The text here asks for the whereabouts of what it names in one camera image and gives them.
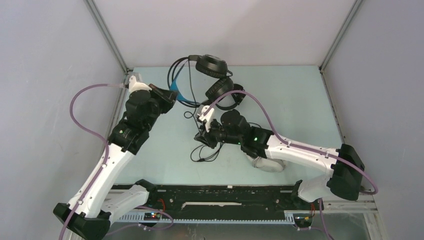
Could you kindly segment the small black on-ear headphones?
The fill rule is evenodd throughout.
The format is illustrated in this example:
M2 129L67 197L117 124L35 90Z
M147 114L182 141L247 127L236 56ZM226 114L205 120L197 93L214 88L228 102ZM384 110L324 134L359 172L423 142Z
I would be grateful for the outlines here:
M238 90L238 91L245 91L244 87L241 86L240 84L235 83L233 90ZM230 106L221 106L219 104L216 104L217 108L222 110L222 111L230 111L235 109L237 106L239 106L241 104L241 102L244 100L245 98L245 94L244 93L232 93L231 97L234 100L234 103Z

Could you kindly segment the white gaming headset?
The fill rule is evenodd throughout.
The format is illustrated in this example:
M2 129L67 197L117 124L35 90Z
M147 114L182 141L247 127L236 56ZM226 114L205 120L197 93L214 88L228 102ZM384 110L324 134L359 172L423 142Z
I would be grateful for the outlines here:
M254 168L268 173L280 173L286 168L283 160L257 157L251 161Z

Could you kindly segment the black and blue headset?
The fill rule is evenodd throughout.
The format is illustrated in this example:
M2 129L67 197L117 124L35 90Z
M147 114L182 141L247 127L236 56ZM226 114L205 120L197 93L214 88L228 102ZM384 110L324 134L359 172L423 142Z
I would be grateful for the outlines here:
M233 90L243 90L243 87L233 82L233 73L229 70L225 60L210 55L191 54L177 59L171 64L167 72L167 86L170 90L178 91L180 75L187 78L191 98L180 92L177 101L188 108L198 108L209 105L218 97ZM198 98L194 93L195 81L199 80L199 87L205 90L205 97Z

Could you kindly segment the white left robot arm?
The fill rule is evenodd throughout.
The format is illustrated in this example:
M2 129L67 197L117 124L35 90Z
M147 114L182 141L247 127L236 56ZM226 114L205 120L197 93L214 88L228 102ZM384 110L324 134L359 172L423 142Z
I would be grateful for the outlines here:
M104 137L83 126L74 115L77 98L85 91L98 87L107 87L107 84L94 84L81 89L69 105L72 121L83 131L99 138L104 150L79 191L67 203L58 203L53 210L63 224L58 237L60 240L67 230L85 240L101 240L107 235L113 217L118 215L117 207L102 209L109 190L149 138L158 117L173 108L178 96L175 90L159 88L153 84L136 82L126 85L129 98L125 102L125 112L109 137Z

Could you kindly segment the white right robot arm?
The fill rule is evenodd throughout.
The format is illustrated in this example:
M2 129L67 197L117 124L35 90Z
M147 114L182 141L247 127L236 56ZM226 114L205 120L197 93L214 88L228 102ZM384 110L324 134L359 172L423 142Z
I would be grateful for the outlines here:
M291 162L321 171L318 177L296 182L290 201L297 209L331 195L348 201L359 198L365 166L351 145L330 148L293 141L271 130L251 126L235 109L225 112L217 121L214 110L204 106L195 119L201 123L194 137L196 141L212 149L217 144L238 145L254 168L279 173L286 162Z

